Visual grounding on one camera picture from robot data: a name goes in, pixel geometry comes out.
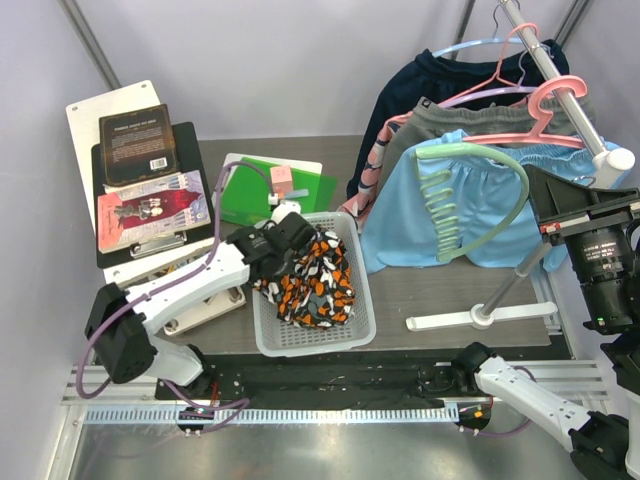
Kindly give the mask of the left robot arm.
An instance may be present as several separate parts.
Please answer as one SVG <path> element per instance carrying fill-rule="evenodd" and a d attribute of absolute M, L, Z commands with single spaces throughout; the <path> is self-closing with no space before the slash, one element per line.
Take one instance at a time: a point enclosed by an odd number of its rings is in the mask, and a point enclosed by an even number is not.
<path fill-rule="evenodd" d="M 203 258 L 145 284 L 121 289 L 110 283 L 94 301 L 85 333 L 113 384 L 142 375 L 172 383 L 190 398 L 205 397 L 213 370 L 192 345 L 158 333 L 196 304 L 250 282 L 289 273 L 293 256 L 309 246 L 316 229 L 292 212 L 260 228 L 243 227 Z"/>

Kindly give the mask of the green plastic hanger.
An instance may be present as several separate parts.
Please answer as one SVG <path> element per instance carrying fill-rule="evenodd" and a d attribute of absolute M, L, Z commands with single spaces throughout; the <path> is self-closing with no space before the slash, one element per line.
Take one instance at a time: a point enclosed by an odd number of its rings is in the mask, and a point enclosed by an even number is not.
<path fill-rule="evenodd" d="M 457 204 L 451 201 L 454 190 L 450 187 L 437 189 L 438 185 L 442 185 L 451 178 L 452 172 L 449 169 L 443 169 L 430 175 L 420 173 L 422 162 L 464 156 L 480 157 L 486 161 L 502 164 L 511 169 L 520 181 L 519 197 L 512 209 L 496 226 L 467 245 L 460 243 L 461 229 L 459 217 L 456 215 Z M 420 185 L 419 191 L 436 235 L 436 260 L 439 263 L 447 263 L 455 258 L 466 256 L 470 251 L 495 238 L 516 219 L 528 201 L 530 184 L 524 168 L 516 160 L 496 149 L 468 142 L 447 143 L 417 148 L 414 159 Z"/>

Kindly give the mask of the orange camouflage shorts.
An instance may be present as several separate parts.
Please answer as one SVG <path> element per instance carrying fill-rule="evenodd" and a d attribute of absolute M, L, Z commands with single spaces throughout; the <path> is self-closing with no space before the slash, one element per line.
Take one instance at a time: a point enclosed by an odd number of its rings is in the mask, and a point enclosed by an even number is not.
<path fill-rule="evenodd" d="M 276 318 L 299 328 L 330 329 L 349 322 L 356 290 L 343 240 L 320 228 L 312 240 L 292 256 L 288 272 L 253 283 L 276 307 Z"/>

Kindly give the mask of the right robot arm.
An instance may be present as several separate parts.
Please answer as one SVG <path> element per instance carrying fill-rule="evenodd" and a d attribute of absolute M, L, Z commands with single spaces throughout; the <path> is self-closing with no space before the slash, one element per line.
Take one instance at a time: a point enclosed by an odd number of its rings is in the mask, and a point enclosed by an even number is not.
<path fill-rule="evenodd" d="M 628 398 L 628 417 L 573 404 L 474 342 L 452 362 L 457 391 L 498 397 L 553 436 L 588 479 L 639 476 L 639 191 L 582 186 L 526 166 L 529 201 L 544 243 L 566 246 L 601 346 Z"/>

